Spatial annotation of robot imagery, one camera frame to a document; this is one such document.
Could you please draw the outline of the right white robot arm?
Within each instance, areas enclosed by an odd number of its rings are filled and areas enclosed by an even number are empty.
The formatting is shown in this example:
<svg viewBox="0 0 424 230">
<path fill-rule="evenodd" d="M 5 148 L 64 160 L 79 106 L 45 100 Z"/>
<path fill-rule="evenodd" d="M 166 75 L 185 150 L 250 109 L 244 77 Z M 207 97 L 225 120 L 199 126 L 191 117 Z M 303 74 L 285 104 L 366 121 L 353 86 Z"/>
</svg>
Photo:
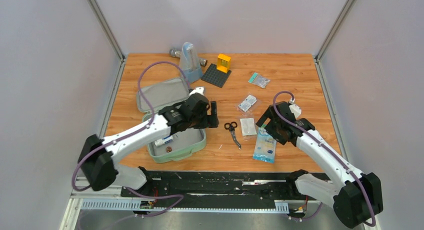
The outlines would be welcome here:
<svg viewBox="0 0 424 230">
<path fill-rule="evenodd" d="M 325 181 L 300 169 L 286 177 L 286 194 L 301 195 L 329 206 L 347 227 L 375 225 L 375 217 L 384 210 L 380 178 L 364 173 L 335 151 L 306 118 L 299 118 L 292 102 L 271 104 L 256 122 L 278 143 L 291 143 L 306 153 L 329 178 Z"/>
</svg>

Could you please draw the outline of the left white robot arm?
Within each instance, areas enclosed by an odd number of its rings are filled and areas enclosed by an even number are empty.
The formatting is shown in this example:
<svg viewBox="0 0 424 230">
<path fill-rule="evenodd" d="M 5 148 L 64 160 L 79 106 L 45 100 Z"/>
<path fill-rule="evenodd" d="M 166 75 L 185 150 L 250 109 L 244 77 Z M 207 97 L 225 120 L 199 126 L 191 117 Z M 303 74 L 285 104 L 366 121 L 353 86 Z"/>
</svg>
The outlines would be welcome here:
<svg viewBox="0 0 424 230">
<path fill-rule="evenodd" d="M 83 145 L 77 169 L 82 170 L 88 188 L 101 191 L 111 185 L 135 190 L 149 196 L 153 183 L 142 167 L 121 165 L 130 153 L 187 129 L 217 128 L 219 125 L 216 101 L 209 101 L 195 92 L 181 102 L 165 106 L 149 120 L 121 133 L 100 138 L 89 136 Z"/>
</svg>

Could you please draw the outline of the black handled scissors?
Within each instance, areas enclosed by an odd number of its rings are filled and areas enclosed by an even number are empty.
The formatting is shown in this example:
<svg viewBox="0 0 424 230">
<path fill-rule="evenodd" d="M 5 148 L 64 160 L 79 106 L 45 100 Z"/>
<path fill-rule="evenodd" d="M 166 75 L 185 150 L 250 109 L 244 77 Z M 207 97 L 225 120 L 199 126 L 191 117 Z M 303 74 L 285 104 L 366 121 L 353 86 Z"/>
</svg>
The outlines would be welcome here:
<svg viewBox="0 0 424 230">
<path fill-rule="evenodd" d="M 235 121 L 232 121 L 232 122 L 226 122 L 226 123 L 224 124 L 224 128 L 230 132 L 230 135 L 231 135 L 231 137 L 232 137 L 233 142 L 235 143 L 235 145 L 237 146 L 237 148 L 238 148 L 239 150 L 241 150 L 241 149 L 242 149 L 242 146 L 241 146 L 241 144 L 238 142 L 237 137 L 236 137 L 236 131 L 235 131 L 235 129 L 236 129 L 237 127 L 238 127 L 238 124 L 237 124 L 237 122 L 235 122 Z"/>
</svg>

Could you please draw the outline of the small blue white bottle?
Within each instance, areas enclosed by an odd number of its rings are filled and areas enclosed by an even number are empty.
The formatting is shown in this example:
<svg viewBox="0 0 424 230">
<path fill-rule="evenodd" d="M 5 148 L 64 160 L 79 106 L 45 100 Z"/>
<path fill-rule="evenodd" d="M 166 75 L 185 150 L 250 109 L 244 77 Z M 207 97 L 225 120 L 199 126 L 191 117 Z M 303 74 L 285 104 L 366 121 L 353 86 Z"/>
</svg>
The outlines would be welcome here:
<svg viewBox="0 0 424 230">
<path fill-rule="evenodd" d="M 168 137 L 161 138 L 161 139 L 154 141 L 154 145 L 156 147 L 160 147 L 160 146 L 163 146 L 165 144 L 171 143 L 173 140 L 174 140 L 173 136 L 168 136 Z"/>
</svg>

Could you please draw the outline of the mint green medicine kit case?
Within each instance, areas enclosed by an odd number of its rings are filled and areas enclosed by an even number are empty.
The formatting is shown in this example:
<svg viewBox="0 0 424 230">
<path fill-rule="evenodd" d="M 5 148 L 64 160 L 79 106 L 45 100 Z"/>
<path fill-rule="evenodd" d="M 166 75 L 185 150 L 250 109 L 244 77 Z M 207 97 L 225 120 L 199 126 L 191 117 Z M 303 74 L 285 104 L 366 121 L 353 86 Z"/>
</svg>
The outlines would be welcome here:
<svg viewBox="0 0 424 230">
<path fill-rule="evenodd" d="M 158 164 L 186 159 L 206 146 L 207 136 L 204 129 L 172 128 L 173 117 L 177 116 L 174 104 L 185 101 L 189 93 L 188 84 L 182 77 L 144 86 L 136 93 L 137 108 L 145 113 L 143 121 L 149 121 L 152 116 L 155 120 L 165 117 L 171 126 L 169 136 L 173 136 L 172 142 L 159 147 L 154 145 L 156 140 L 147 144 L 149 155 Z"/>
</svg>

